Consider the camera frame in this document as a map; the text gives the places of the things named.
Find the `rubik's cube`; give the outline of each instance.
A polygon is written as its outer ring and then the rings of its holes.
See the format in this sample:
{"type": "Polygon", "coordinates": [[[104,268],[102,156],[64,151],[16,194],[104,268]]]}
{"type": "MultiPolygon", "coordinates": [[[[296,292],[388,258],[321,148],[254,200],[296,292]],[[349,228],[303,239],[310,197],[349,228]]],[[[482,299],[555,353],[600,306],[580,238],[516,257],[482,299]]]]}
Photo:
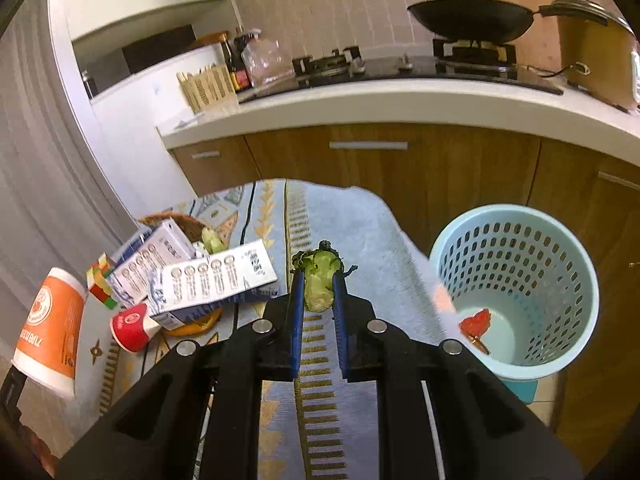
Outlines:
{"type": "Polygon", "coordinates": [[[111,310],[116,307],[118,302],[112,298],[113,291],[105,278],[113,272],[113,269],[113,261],[106,254],[103,254],[86,272],[86,286],[89,292],[111,310]]]}

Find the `paper cup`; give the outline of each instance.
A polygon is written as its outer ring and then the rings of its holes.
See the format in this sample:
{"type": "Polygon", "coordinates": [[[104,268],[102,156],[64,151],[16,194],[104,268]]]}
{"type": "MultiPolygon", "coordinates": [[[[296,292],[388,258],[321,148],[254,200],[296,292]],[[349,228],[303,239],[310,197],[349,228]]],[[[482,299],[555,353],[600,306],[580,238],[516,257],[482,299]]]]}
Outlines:
{"type": "Polygon", "coordinates": [[[53,267],[33,301],[12,364],[60,397],[72,399],[86,290],[53,267]]]}
{"type": "Polygon", "coordinates": [[[140,352],[160,330],[160,325],[149,317],[146,303],[139,303],[111,318],[111,333],[127,352],[140,352]]]}

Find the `silver bolt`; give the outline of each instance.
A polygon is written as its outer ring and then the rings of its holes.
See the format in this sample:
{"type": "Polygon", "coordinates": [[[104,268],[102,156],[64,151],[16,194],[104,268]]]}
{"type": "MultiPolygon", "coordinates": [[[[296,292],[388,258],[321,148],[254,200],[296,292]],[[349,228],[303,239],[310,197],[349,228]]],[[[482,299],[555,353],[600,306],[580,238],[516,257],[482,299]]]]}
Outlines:
{"type": "Polygon", "coordinates": [[[374,334],[382,334],[386,331],[386,323],[381,319],[372,319],[367,323],[367,329],[374,334]]]}
{"type": "Polygon", "coordinates": [[[178,352],[178,354],[185,357],[193,355],[193,353],[197,349],[198,349],[198,345],[196,345],[196,343],[190,340],[180,341],[175,347],[175,351],[178,352]]]}
{"type": "Polygon", "coordinates": [[[462,352],[462,345],[460,341],[456,341],[455,339],[447,339],[442,344],[442,349],[449,355],[458,355],[462,352]]]}
{"type": "Polygon", "coordinates": [[[254,332],[257,332],[258,334],[266,334],[273,328],[273,323],[268,319],[259,319],[254,321],[252,328],[254,329],[254,332]]]}

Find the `cooker lid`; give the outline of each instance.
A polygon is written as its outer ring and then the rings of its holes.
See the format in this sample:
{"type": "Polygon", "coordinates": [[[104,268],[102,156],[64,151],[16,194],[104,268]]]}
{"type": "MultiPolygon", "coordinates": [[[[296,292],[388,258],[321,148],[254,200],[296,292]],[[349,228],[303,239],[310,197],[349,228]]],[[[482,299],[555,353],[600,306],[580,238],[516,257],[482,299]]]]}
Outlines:
{"type": "Polygon", "coordinates": [[[634,33],[622,16],[608,11],[600,4],[592,2],[591,0],[554,0],[548,7],[554,10],[578,10],[585,14],[590,14],[596,18],[596,21],[600,22],[604,19],[607,20],[607,22],[615,22],[625,27],[631,34],[634,33]]]}

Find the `wok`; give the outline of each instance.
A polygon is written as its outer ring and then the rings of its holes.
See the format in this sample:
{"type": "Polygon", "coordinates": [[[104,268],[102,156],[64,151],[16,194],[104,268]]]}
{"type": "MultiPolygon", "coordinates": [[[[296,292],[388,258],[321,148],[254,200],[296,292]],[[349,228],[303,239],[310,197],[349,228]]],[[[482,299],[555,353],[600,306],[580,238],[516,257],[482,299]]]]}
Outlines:
{"type": "Polygon", "coordinates": [[[427,0],[407,7],[416,20],[451,41],[490,41],[502,45],[533,24],[532,10],[502,0],[427,0]]]}

